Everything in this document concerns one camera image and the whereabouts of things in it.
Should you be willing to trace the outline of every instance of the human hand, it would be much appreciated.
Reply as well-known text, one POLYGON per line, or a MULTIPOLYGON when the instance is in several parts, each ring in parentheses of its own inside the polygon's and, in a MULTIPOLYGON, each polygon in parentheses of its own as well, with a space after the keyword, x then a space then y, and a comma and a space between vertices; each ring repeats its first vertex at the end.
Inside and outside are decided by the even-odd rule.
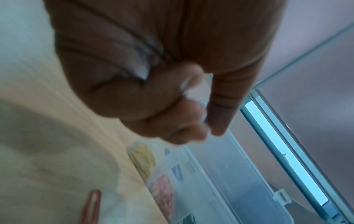
POLYGON ((174 144, 226 131, 285 6, 285 0, 44 2, 78 97, 137 134, 174 144), (214 75, 207 112, 184 97, 204 73, 214 75))

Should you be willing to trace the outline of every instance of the red clip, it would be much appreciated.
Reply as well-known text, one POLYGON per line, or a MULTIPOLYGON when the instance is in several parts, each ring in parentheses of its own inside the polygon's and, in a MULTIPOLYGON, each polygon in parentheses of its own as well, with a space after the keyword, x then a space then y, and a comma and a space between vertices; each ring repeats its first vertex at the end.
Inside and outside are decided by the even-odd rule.
POLYGON ((97 224, 98 223, 98 214, 100 213, 100 204, 101 204, 101 191, 93 190, 90 193, 88 203, 84 211, 84 217, 81 224, 97 224), (91 211, 91 204, 94 204, 94 208, 91 211))

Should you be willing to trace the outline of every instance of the storage box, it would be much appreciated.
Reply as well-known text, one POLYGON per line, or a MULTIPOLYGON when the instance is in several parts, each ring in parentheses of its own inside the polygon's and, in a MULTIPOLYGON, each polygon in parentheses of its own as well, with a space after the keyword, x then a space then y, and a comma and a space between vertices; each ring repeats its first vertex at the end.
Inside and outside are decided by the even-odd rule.
POLYGON ((227 132, 173 146, 141 139, 128 153, 170 224, 293 224, 284 205, 227 132))

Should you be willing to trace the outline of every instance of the wooden table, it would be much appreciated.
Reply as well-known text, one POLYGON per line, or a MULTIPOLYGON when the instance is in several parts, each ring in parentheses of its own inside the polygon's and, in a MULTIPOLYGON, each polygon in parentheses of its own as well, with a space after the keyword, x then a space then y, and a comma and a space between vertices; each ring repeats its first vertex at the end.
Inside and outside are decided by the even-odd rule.
MULTIPOLYGON (((192 95, 209 94, 204 83, 192 95)), ((0 223, 79 223, 92 189, 100 223, 167 223, 126 147, 138 136, 73 94, 40 0, 0 2, 0 223)))

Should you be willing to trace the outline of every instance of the open plastic case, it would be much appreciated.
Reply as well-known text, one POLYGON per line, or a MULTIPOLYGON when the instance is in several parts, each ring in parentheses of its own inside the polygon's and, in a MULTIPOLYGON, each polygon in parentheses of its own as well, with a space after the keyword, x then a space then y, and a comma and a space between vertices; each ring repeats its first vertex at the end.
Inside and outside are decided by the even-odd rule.
POLYGON ((142 139, 128 154, 170 224, 293 224, 284 191, 274 192, 230 132, 173 146, 142 139))

